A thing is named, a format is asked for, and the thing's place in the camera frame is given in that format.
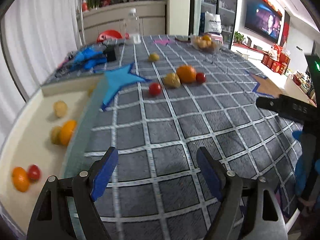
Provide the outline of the blue gloved right hand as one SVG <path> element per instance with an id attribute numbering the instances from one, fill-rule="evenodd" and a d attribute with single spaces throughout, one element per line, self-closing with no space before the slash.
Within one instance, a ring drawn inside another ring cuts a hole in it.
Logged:
<path id="1" fill-rule="evenodd" d="M 295 193 L 300 197 L 311 171 L 316 148 L 316 137 L 314 135 L 304 133 L 303 131 L 294 131 L 292 132 L 292 136 L 300 142 L 302 147 L 302 155 L 298 158 L 295 166 Z"/>

